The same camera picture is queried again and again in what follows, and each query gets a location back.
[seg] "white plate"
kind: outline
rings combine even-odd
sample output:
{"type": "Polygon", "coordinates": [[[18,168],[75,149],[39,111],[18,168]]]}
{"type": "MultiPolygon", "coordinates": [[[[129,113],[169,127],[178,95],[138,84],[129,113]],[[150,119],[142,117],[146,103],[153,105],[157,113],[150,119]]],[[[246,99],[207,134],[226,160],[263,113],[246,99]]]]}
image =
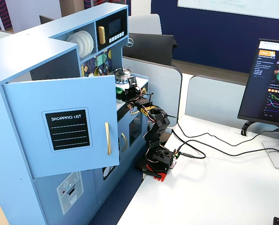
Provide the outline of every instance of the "white plate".
{"type": "Polygon", "coordinates": [[[94,47],[94,43],[93,43],[93,38],[92,38],[92,36],[90,35],[90,33],[88,33],[88,32],[85,31],[85,30],[81,30],[81,31],[79,31],[79,32],[86,35],[86,37],[87,37],[87,39],[88,39],[88,41],[89,41],[89,45],[90,45],[90,46],[89,46],[89,53],[88,53],[88,54],[92,53],[92,50],[93,50],[93,47],[94,47]]]}
{"type": "Polygon", "coordinates": [[[81,38],[77,33],[74,33],[67,38],[67,41],[78,44],[80,58],[83,58],[85,56],[86,43],[85,43],[85,40],[83,40],[83,38],[81,38]]]}
{"type": "Polygon", "coordinates": [[[85,42],[85,56],[88,55],[89,47],[90,47],[88,38],[82,32],[77,32],[75,34],[78,35],[80,38],[82,38],[84,40],[84,42],[85,42]]]}

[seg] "computer monitor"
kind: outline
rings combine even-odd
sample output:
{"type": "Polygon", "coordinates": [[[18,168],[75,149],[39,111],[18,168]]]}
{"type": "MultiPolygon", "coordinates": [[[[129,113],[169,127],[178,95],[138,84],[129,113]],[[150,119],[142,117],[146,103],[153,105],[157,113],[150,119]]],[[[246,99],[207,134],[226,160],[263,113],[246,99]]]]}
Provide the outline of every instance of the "computer monitor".
{"type": "Polygon", "coordinates": [[[122,55],[134,59],[172,65],[173,35],[129,33],[122,55]]]}
{"type": "Polygon", "coordinates": [[[54,19],[51,19],[51,18],[43,16],[43,15],[39,15],[39,19],[40,19],[40,24],[48,23],[48,22],[54,20],[54,19]]]}
{"type": "MultiPolygon", "coordinates": [[[[279,126],[279,41],[259,40],[238,118],[279,126]]],[[[279,141],[263,141],[263,146],[279,150],[279,141]]],[[[279,168],[279,153],[267,152],[279,168]]]]}

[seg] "graph on screen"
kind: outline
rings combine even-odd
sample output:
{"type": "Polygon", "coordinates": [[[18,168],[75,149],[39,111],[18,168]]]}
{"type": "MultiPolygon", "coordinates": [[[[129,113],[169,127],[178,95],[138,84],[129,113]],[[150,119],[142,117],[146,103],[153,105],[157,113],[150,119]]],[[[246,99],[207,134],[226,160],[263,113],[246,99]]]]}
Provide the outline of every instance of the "graph on screen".
{"type": "Polygon", "coordinates": [[[279,19],[279,0],[178,0],[178,6],[279,19]]]}
{"type": "Polygon", "coordinates": [[[265,111],[279,113],[279,97],[277,96],[277,94],[270,94],[265,111]]]}

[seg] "silver pot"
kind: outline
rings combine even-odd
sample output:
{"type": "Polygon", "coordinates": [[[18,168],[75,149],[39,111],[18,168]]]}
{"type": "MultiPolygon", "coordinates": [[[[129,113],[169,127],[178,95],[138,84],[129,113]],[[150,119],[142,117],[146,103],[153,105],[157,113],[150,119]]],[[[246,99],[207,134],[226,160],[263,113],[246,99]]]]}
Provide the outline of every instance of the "silver pot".
{"type": "Polygon", "coordinates": [[[116,70],[113,71],[113,73],[115,74],[115,79],[119,80],[119,81],[127,81],[128,78],[130,78],[132,76],[132,68],[128,67],[128,69],[126,68],[118,68],[116,70]]]}

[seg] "dell logo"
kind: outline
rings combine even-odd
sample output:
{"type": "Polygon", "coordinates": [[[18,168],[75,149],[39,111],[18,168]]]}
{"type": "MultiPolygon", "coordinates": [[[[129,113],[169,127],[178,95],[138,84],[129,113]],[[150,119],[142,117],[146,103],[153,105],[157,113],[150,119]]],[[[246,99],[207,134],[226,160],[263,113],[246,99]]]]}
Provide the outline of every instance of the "dell logo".
{"type": "Polygon", "coordinates": [[[133,39],[129,38],[129,40],[128,40],[128,44],[126,44],[126,46],[127,46],[127,47],[132,47],[132,46],[133,46],[133,44],[134,44],[133,39]]]}

